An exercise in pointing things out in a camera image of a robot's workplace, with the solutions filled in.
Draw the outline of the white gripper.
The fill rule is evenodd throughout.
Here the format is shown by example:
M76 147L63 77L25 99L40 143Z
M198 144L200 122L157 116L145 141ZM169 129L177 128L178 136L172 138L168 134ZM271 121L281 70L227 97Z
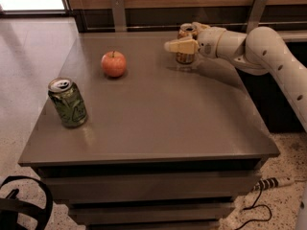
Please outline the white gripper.
M167 52L193 55L197 51L207 58L235 59L245 51L246 34L232 32L220 27L210 27L193 22L198 34L197 40L183 37L164 43Z

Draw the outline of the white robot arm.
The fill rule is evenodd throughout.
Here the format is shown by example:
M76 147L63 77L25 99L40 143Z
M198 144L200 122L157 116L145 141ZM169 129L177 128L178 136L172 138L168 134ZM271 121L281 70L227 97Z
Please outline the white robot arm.
M172 53L194 53L196 63L221 58L254 76L270 74L307 129L307 68L275 30L257 27L236 33L192 22L182 25L179 38L164 48ZM238 197L235 210L220 220L219 230L306 230L302 225L306 220L306 135L275 135L273 139L281 154L268 160L262 172L278 177L282 185Z

